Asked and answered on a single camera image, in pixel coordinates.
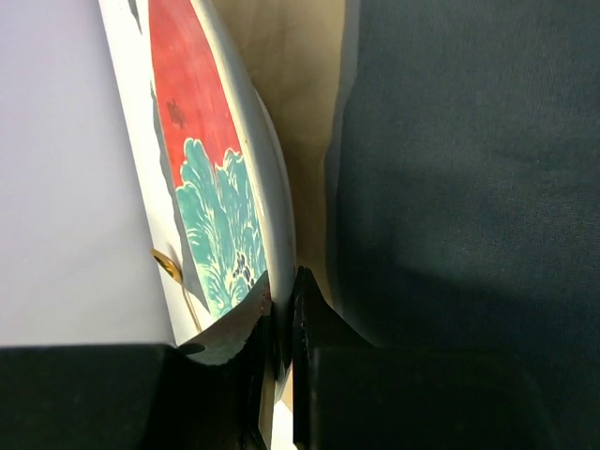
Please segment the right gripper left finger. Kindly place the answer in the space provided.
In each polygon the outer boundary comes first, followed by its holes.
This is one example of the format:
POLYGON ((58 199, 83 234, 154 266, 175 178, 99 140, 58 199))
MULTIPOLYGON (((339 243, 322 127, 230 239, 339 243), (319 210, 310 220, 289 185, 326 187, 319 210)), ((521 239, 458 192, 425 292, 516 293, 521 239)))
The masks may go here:
POLYGON ((247 297, 185 344, 5 347, 5 449, 266 449, 272 301, 247 297))

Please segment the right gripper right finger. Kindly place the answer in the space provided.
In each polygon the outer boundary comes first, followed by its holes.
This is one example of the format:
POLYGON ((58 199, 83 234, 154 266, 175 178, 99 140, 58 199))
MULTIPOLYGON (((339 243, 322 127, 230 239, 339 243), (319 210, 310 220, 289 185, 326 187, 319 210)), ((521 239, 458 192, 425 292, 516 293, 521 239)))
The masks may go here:
POLYGON ((543 377, 506 352, 376 347, 293 288, 293 441, 300 449, 595 449, 599 401, 573 393, 561 424, 543 377))

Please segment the gold spoon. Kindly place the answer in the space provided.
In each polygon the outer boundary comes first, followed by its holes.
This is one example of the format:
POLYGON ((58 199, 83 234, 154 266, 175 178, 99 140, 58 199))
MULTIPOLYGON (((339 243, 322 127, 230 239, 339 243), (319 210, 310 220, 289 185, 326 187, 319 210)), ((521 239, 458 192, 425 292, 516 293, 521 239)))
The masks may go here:
POLYGON ((183 272, 179 268, 179 266, 167 255, 164 253, 152 248, 151 254, 157 264, 176 282, 180 285, 184 300, 186 302, 187 311, 191 320, 193 321, 194 327, 197 333, 202 331, 201 323, 196 314, 195 308, 192 304, 192 301, 188 295, 188 290, 184 284, 183 272))

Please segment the red and teal plate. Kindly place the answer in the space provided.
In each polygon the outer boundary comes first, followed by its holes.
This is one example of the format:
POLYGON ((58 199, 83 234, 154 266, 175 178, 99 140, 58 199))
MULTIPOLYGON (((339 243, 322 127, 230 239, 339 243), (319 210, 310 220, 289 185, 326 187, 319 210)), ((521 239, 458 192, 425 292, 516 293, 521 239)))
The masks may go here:
MULTIPOLYGON (((259 278, 285 306, 292 198, 273 122, 209 1, 103 1, 100 10, 153 248, 182 270, 202 330, 259 278)), ((161 267, 174 340, 197 336, 161 267)))

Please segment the striped cloth placemat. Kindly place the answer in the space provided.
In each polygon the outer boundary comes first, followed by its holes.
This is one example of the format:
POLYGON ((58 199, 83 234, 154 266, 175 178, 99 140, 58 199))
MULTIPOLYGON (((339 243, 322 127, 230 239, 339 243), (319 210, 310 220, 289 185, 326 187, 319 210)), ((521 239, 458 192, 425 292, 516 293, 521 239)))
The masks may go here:
POLYGON ((599 351, 595 1, 219 1, 298 253, 383 345, 599 351))

